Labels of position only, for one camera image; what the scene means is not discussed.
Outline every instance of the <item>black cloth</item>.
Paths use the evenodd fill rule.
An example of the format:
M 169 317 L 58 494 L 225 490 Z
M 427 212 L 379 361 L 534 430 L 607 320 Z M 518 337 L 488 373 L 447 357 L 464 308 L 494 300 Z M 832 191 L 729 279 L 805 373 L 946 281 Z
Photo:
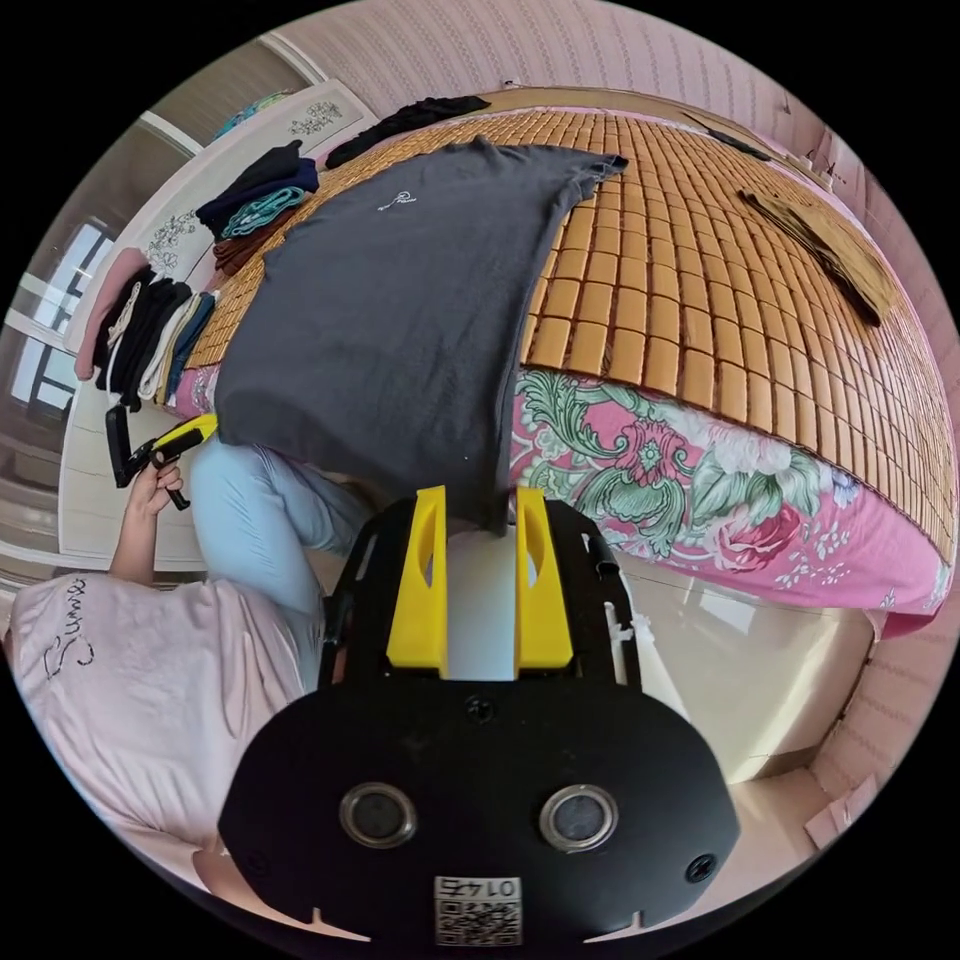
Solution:
M 300 167 L 300 148 L 302 140 L 291 140 L 285 147 L 271 147 L 259 160 L 254 160 L 220 197 L 245 193 L 253 187 L 274 180 L 286 180 L 292 177 Z
M 231 193 L 228 196 L 221 196 L 216 200 L 208 201 L 202 207 L 197 208 L 197 219 L 219 241 L 223 239 L 223 231 L 230 223 L 230 218 L 246 204 L 268 197 L 270 194 L 287 187 L 298 187 L 305 193 L 316 193 L 319 182 L 316 163 L 309 158 L 304 158 L 297 162 L 297 169 L 294 173 L 284 180 L 271 180 L 251 187 L 243 193 Z
M 480 97 L 427 97 L 426 100 L 401 107 L 396 113 L 331 150 L 327 157 L 327 169 L 342 167 L 348 160 L 359 157 L 361 153 L 366 153 L 371 147 L 398 133 L 420 130 L 441 120 L 452 120 L 489 106 Z
M 160 334 L 174 310 L 182 306 L 193 292 L 185 283 L 175 283 L 170 278 L 157 280 L 145 290 L 140 291 L 134 304 L 130 323 L 123 336 L 114 347 L 116 358 L 107 383 L 106 371 L 103 371 L 103 387 L 110 393 L 119 395 L 119 402 L 131 412 L 136 413 L 141 406 L 137 389 L 157 345 Z
M 110 328 L 114 326 L 120 319 L 120 314 L 123 313 L 123 308 L 127 305 L 127 301 L 133 294 L 133 288 L 138 283 L 146 286 L 147 284 L 152 283 L 155 277 L 156 274 L 153 271 L 153 267 L 141 267 L 120 288 L 120 292 L 117 294 L 117 299 L 113 301 L 113 305 L 103 318 L 103 321 L 100 324 L 100 329 L 97 331 L 97 339 L 93 346 L 93 365 L 100 368 L 101 377 L 106 376 L 107 363 L 110 361 L 110 345 L 107 342 L 107 339 L 110 336 Z
M 751 144 L 744 143 L 742 140 L 738 140 L 736 137 L 731 137 L 729 133 L 724 133 L 722 130 L 713 130 L 712 128 L 707 127 L 706 131 L 711 137 L 713 137 L 714 140 L 718 140 L 720 143 L 726 144 L 728 147 L 733 147 L 735 150 L 739 150 L 741 153 L 747 154 L 747 156 L 756 157 L 757 160 L 763 160 L 764 163 L 769 163 L 773 159 L 773 157 L 764 153 L 762 150 L 758 150 Z
M 478 137 L 328 200 L 264 256 L 220 437 L 502 530 L 523 325 L 561 220 L 626 161 Z

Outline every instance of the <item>pink flower print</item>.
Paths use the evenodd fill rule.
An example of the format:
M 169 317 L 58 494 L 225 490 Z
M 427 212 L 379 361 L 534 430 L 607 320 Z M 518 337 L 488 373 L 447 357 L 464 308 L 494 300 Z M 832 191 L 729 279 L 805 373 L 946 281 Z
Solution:
M 673 458 L 684 447 L 679 433 L 665 423 L 638 420 L 625 425 L 621 435 L 627 438 L 627 449 L 615 466 L 626 470 L 636 483 L 647 487 L 677 478 Z
M 741 504 L 733 513 L 714 520 L 703 538 L 704 549 L 721 570 L 751 573 L 762 570 L 797 535 L 803 518 L 789 504 L 775 517 L 750 524 L 750 509 Z

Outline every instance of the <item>pink t-shirt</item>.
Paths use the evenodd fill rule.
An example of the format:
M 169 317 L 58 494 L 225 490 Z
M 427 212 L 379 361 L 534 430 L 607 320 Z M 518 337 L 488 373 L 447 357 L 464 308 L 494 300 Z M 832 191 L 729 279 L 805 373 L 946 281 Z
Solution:
M 17 595 L 13 674 L 41 735 L 122 839 L 203 887 L 196 850 L 247 745 L 303 696 L 273 605 L 224 581 L 158 591 L 103 574 Z

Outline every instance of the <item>brown cloth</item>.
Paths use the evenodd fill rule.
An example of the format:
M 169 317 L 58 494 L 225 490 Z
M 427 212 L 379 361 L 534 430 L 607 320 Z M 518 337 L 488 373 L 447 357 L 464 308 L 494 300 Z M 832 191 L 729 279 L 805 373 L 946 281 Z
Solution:
M 220 240 L 213 245 L 216 269 L 232 277 L 283 225 L 296 213 L 296 207 L 284 210 L 266 226 L 254 230 L 245 237 Z
M 896 285 L 886 267 L 831 224 L 820 210 L 749 190 L 738 191 L 738 196 L 806 247 L 871 326 L 879 327 L 899 303 Z

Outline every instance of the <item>person's hand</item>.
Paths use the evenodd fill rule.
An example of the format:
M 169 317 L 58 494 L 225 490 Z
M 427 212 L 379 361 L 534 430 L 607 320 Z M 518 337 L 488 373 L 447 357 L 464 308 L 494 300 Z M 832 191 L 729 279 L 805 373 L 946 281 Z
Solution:
M 127 512 L 138 517 L 153 518 L 170 502 L 170 491 L 183 487 L 183 478 L 176 463 L 164 464 L 159 470 L 148 463 L 137 474 L 130 488 Z

